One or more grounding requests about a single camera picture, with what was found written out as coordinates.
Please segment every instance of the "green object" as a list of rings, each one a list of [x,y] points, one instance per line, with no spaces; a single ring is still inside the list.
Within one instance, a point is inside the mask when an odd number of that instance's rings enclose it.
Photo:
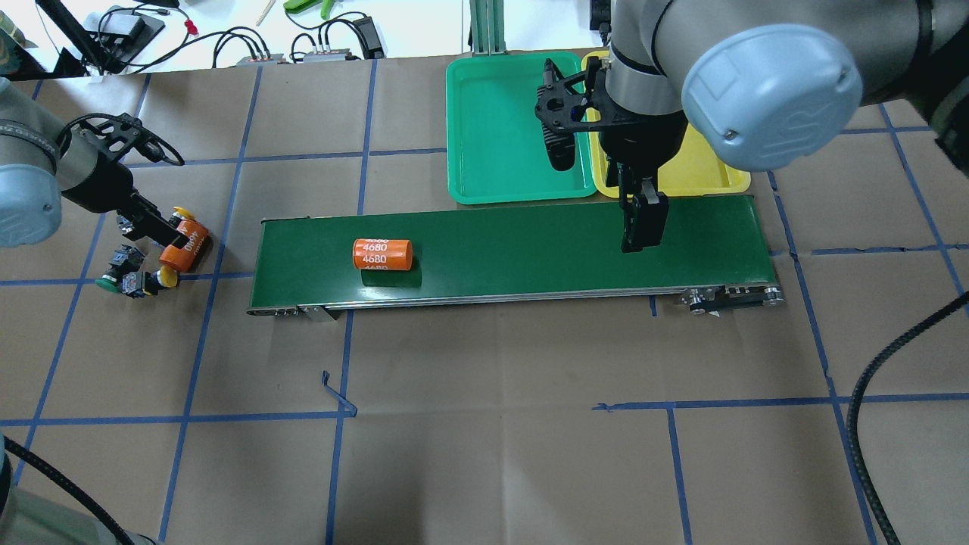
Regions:
[[[579,71],[568,51],[457,59],[448,67],[448,190],[463,205],[588,197],[595,193],[588,135],[576,135],[576,165],[548,163],[535,90],[545,59]]]
[[[94,281],[94,284],[105,291],[112,292],[112,293],[121,293],[121,290],[118,289],[117,283],[112,282],[107,278],[98,278],[97,280]]]
[[[505,0],[471,0],[472,54],[493,55],[505,50]]]
[[[304,12],[317,4],[322,4],[320,9],[320,17],[323,20],[329,19],[329,12],[333,10],[333,4],[336,0],[286,0],[283,4],[283,9],[289,14],[298,14]]]
[[[619,251],[616,203],[263,222],[248,313],[679,293],[776,285],[748,195],[672,199],[663,244]],[[360,271],[356,239],[406,239],[407,272]]]

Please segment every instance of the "green conveyor belt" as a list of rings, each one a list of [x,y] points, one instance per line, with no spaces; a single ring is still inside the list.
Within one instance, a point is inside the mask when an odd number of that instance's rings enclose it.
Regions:
[[[616,203],[263,223],[249,313],[677,293],[776,278],[753,199],[671,199],[663,244],[619,251]],[[408,272],[359,271],[355,239],[409,239]]]

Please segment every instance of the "light blue joint cap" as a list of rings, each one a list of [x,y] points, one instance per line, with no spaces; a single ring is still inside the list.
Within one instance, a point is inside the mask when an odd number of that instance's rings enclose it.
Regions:
[[[827,32],[771,24],[734,34],[683,82],[683,110],[728,165],[779,169],[844,128],[861,102],[848,48]]]
[[[36,244],[60,227],[57,180],[31,165],[0,166],[0,246]]]

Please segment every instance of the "orange battery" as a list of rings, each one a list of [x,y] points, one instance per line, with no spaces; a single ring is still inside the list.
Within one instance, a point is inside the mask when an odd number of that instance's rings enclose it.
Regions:
[[[162,251],[158,262],[180,273],[187,273],[192,269],[195,260],[199,257],[199,252],[202,251],[202,246],[208,239],[208,229],[196,221],[195,216],[185,208],[175,207],[174,210],[175,212],[172,214],[172,220],[170,221],[174,221],[175,219],[181,220],[175,229],[182,235],[188,237],[188,242],[181,248],[169,245]]]
[[[354,240],[354,267],[357,269],[409,271],[413,263],[414,246],[409,240]]]

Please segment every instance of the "black cable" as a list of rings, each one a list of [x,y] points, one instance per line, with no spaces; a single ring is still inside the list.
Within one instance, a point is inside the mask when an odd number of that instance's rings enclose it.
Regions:
[[[305,36],[306,39],[309,40],[309,43],[313,45],[313,50],[316,50],[316,40],[313,40],[313,37],[311,35],[309,35],[308,33],[306,33],[306,32],[300,32],[299,34],[297,34],[297,36],[295,38],[293,38],[293,42],[290,44],[290,60],[292,60],[293,62],[297,62],[297,60],[296,60],[297,53],[302,53],[303,54],[303,57],[305,57],[308,54],[308,53],[303,52],[303,51],[297,51],[297,42],[303,36]]]
[[[324,42],[326,44],[327,49],[329,49],[329,28],[332,27],[333,24],[334,23],[337,23],[337,22],[342,22],[343,24],[349,26],[350,27],[350,30],[353,30],[354,34],[357,35],[357,42],[359,42],[359,44],[360,44],[360,53],[363,54],[364,56],[366,56],[366,39],[363,38],[363,33],[360,32],[360,29],[357,28],[357,26],[355,24],[353,24],[352,21],[349,21],[347,19],[330,19],[329,21],[327,21],[325,23],[325,25],[327,27],[327,30],[323,32],[323,40],[322,40],[322,42]]]
[[[103,39],[102,38],[102,32],[103,32],[103,29],[104,29],[104,25],[105,25],[105,22],[106,22],[106,18],[109,17],[111,14],[115,14],[115,13],[118,13],[118,12],[130,12],[131,15],[134,15],[135,12],[139,12],[139,11],[141,11],[141,12],[150,12],[150,13],[153,13],[153,14],[156,14],[156,15],[167,15],[170,12],[178,12],[178,13],[182,14],[182,16],[185,17],[185,20],[191,20],[191,17],[189,17],[189,15],[186,14],[185,11],[182,10],[182,9],[180,9],[180,8],[158,8],[156,6],[152,6],[150,4],[143,4],[143,3],[142,4],[138,4],[134,8],[115,8],[113,10],[108,10],[108,11],[104,12],[101,15],[101,19],[98,20],[98,27],[97,27],[97,31],[95,33],[95,41],[98,43],[98,45],[102,49],[104,49],[112,57],[117,58],[117,56],[114,54],[113,50],[112,51],[108,51],[105,48],[104,43],[102,42],[102,39]],[[189,31],[188,31],[188,28],[186,27],[186,29],[185,29],[185,38],[182,40],[182,45],[185,45],[185,43],[188,42],[189,36],[190,36],[190,34],[189,34]],[[135,60],[134,57],[132,57],[131,59],[129,59],[127,62],[123,62],[122,63],[123,64],[123,68],[121,70],[125,70],[127,68],[132,67],[132,66],[141,66],[139,64],[133,63],[132,62],[133,60]],[[98,67],[98,70],[101,72],[102,75],[105,72],[104,67],[100,67],[99,66]]]
[[[861,401],[864,398],[864,391],[868,388],[868,383],[871,382],[875,371],[895,352],[967,304],[969,304],[969,292],[955,298],[951,303],[936,310],[918,325],[893,340],[864,369],[864,372],[858,379],[858,383],[855,385],[855,391],[851,395],[851,403],[848,405],[848,422],[846,425],[848,431],[848,447],[851,450],[852,462],[855,464],[855,472],[858,474],[861,489],[864,491],[864,497],[868,500],[871,512],[875,516],[875,522],[878,523],[878,527],[882,530],[882,534],[885,536],[888,545],[898,545],[898,536],[895,534],[891,522],[889,522],[889,516],[885,513],[885,507],[878,498],[878,493],[875,492],[875,485],[871,482],[871,475],[868,473],[868,467],[864,463],[864,456],[861,455],[861,443],[858,438],[858,414],[861,409]]]
[[[216,68],[216,63],[219,60],[219,53],[222,52],[222,48],[224,48],[231,40],[236,38],[242,40],[242,42],[249,48],[249,58],[252,60],[260,60],[264,58],[261,51],[256,53],[256,51],[259,49],[259,44],[257,44],[255,40],[244,34],[232,33],[231,35],[222,36],[219,38],[219,41],[215,43],[215,49],[212,52],[212,68]]]
[[[186,34],[185,35],[185,40],[182,41],[181,45],[179,45],[178,47],[172,49],[171,51],[163,54],[162,56],[158,57],[157,59],[155,59],[155,60],[153,60],[153,61],[151,61],[151,62],[149,62],[147,64],[134,64],[134,63],[130,63],[128,66],[139,66],[140,68],[138,68],[136,71],[132,72],[132,74],[140,74],[141,72],[144,72],[145,70],[147,70],[148,68],[151,68],[152,66],[161,64],[161,63],[169,60],[170,58],[172,58],[176,54],[178,54],[180,51],[182,51],[183,49],[185,49],[185,48],[187,48],[187,47],[189,47],[189,46],[191,46],[191,45],[193,45],[193,44],[195,44],[197,42],[201,42],[202,40],[207,40],[208,38],[212,38],[213,36],[223,36],[225,34],[227,34],[227,32],[224,31],[224,30],[220,30],[218,32],[210,32],[208,34],[205,34],[203,36],[200,36],[199,38],[196,38],[195,40],[192,40],[191,42],[188,40],[188,34]]]
[[[119,117],[117,115],[111,115],[110,113],[94,112],[94,113],[86,113],[80,117],[75,117],[74,119],[71,119],[70,121],[67,122],[67,124],[64,125],[64,128],[62,128],[60,132],[57,133],[57,137],[54,139],[54,143],[57,144],[57,146],[59,146],[61,149],[61,155],[64,154],[64,151],[65,151],[64,144],[68,142],[68,135],[71,134],[71,129],[73,129],[77,125],[80,125],[82,122],[87,121],[88,119],[107,119],[108,121],[114,121],[115,123],[122,123],[125,125],[130,124],[129,121],[127,121],[126,119]],[[141,132],[145,134],[148,137],[148,139],[150,139],[152,142],[155,142],[161,147],[163,147],[164,149],[166,149],[167,151],[170,151],[174,156],[174,159],[172,159],[166,153],[165,157],[162,158],[162,161],[165,161],[170,165],[175,165],[176,167],[181,167],[185,164],[185,159],[182,158],[181,153],[178,153],[178,150],[172,147],[171,144],[166,142],[165,139],[163,139],[162,137],[158,136],[157,134],[153,133],[152,131],[148,130],[143,126],[141,127]]]
[[[289,19],[292,24],[298,26],[299,28],[301,28],[303,30],[317,30],[318,28],[320,28],[324,24],[327,24],[327,22],[324,21],[323,24],[318,24],[316,26],[305,26],[305,25],[299,24],[297,22],[297,20],[294,19],[293,16],[291,16],[290,13],[287,12],[286,10],[283,10],[283,13],[286,15],[286,18]],[[330,17],[329,19],[327,19],[327,21],[334,20],[334,19],[337,19],[337,18],[342,18],[343,16],[354,16],[354,15],[361,16],[361,17],[366,17],[367,16],[367,14],[365,14],[364,12],[343,12],[342,14],[340,14],[338,16],[332,16],[332,17]]]
[[[30,452],[9,437],[3,438],[3,446],[8,452],[40,471],[45,477],[63,489],[64,492],[68,493],[72,498],[79,501],[80,504],[83,505],[85,509],[90,511],[101,524],[108,528],[108,531],[111,532],[111,535],[114,536],[114,539],[116,539],[118,543],[121,543],[121,545],[135,545],[135,542],[131,540],[131,537],[129,537],[125,530],[117,522],[115,522],[111,515],[108,514],[108,511],[105,511],[104,507],[98,505],[98,502],[95,501],[93,497],[81,490],[78,485],[74,484],[71,479],[64,476],[64,474],[58,471],[53,465],[48,464],[41,457]]]
[[[260,34],[259,31],[249,26],[234,26],[232,28],[227,29],[226,32],[235,32],[236,30],[248,30],[249,32],[252,32],[254,35],[256,35],[256,38],[259,39],[259,43],[263,46],[263,52],[266,54],[266,58],[269,58],[269,56],[271,55],[271,53],[269,53],[269,46],[266,45],[266,39],[263,38],[263,35]]]
[[[50,37],[50,32],[47,31],[47,21],[44,20],[44,16],[41,15],[41,7],[34,2],[34,9],[37,10],[37,18],[41,20],[41,26],[44,27],[44,33],[47,34],[47,39],[50,40],[50,44],[54,46],[54,52],[60,53],[57,44],[54,43],[54,39]]]

